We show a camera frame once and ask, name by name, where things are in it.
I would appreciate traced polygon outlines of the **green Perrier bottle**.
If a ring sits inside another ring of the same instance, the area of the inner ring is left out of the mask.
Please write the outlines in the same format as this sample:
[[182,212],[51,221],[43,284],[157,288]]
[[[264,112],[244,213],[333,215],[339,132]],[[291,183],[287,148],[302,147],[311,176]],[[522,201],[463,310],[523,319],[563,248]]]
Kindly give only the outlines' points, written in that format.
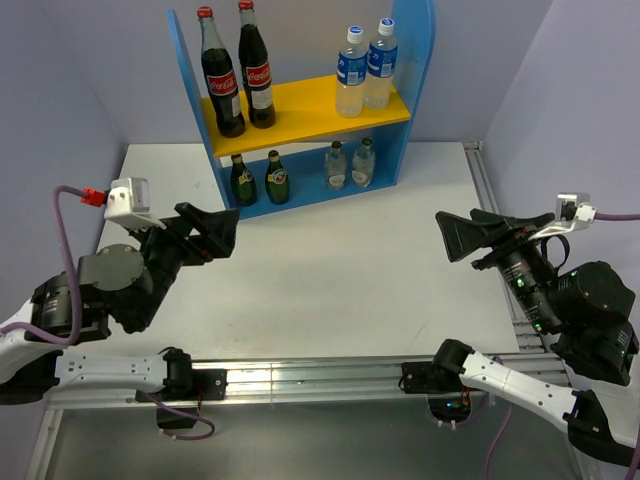
[[231,156],[231,191],[240,206],[250,206],[257,201],[257,187],[253,174],[243,161],[241,154]]
[[271,150],[268,153],[268,161],[265,175],[266,193],[273,204],[285,204],[290,197],[290,184],[287,171],[282,165],[280,155],[276,150]]

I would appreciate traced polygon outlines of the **clear glass bottle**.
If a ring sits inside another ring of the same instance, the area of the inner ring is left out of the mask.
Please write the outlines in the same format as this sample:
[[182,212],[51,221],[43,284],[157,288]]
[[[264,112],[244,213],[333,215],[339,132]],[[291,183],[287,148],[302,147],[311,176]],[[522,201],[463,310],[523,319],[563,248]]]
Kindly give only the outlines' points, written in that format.
[[375,152],[370,138],[364,138],[352,158],[351,178],[356,186],[368,187],[375,167]]
[[340,141],[333,141],[325,154],[324,172],[326,186],[331,190],[340,190],[346,181],[347,159]]

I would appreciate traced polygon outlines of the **Pocari Sweat bottle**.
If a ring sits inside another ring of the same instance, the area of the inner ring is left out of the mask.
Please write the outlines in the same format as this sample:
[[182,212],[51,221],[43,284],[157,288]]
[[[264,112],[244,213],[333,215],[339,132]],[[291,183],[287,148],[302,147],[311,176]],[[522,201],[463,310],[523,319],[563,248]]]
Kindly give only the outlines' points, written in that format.
[[378,33],[369,43],[363,104],[372,110],[382,110],[389,103],[398,54],[394,33],[394,20],[382,18]]
[[338,115],[356,117],[363,106],[364,82],[367,73],[367,47],[364,30],[352,25],[346,34],[346,43],[340,48],[336,67],[336,100]]

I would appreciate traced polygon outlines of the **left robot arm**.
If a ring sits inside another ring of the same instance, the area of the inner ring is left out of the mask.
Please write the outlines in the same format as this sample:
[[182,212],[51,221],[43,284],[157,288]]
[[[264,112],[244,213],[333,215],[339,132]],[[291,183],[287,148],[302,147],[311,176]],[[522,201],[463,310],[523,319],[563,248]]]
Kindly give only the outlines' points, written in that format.
[[231,256],[240,213],[209,213],[188,202],[173,217],[83,256],[77,278],[61,273],[35,289],[1,326],[1,402],[38,402],[50,391],[128,389],[164,399],[195,386],[191,356],[169,347],[155,355],[91,355],[79,345],[104,341],[115,321],[141,333],[154,319],[179,271]]

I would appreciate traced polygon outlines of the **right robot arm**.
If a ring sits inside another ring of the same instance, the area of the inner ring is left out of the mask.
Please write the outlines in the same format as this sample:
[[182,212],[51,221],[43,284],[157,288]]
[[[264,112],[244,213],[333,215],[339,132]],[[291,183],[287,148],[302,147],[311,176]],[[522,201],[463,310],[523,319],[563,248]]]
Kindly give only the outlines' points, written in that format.
[[586,389],[546,384],[487,358],[473,347],[445,340],[433,359],[433,378],[443,389],[468,386],[492,392],[543,417],[565,432],[572,446],[596,460],[639,469],[639,339],[629,317],[636,299],[604,261],[561,272],[548,259],[548,242],[567,233],[583,215],[558,221],[473,209],[469,218],[440,211],[435,220],[447,257],[473,261],[478,271],[495,268],[534,330],[554,335],[550,347],[589,382]]

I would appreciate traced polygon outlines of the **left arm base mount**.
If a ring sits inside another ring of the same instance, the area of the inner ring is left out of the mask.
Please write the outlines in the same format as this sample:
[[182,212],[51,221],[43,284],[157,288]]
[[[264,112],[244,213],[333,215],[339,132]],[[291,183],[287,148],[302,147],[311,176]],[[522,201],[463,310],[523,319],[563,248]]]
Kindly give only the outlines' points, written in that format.
[[204,416],[204,403],[223,400],[226,387],[226,370],[200,370],[193,373],[191,387],[187,390],[137,391],[135,401],[156,408],[156,425],[161,435],[173,441],[198,441],[210,438],[216,432],[214,422]]

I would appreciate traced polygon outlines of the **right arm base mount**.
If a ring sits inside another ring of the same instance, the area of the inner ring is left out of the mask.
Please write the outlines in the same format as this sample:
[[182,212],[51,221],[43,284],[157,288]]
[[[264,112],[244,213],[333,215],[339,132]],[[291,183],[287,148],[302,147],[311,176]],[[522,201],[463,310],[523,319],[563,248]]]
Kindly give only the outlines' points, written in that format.
[[431,361],[402,363],[398,388],[407,395],[424,395],[430,422],[451,431],[474,422],[489,405],[486,393],[474,399],[473,390],[457,375]]

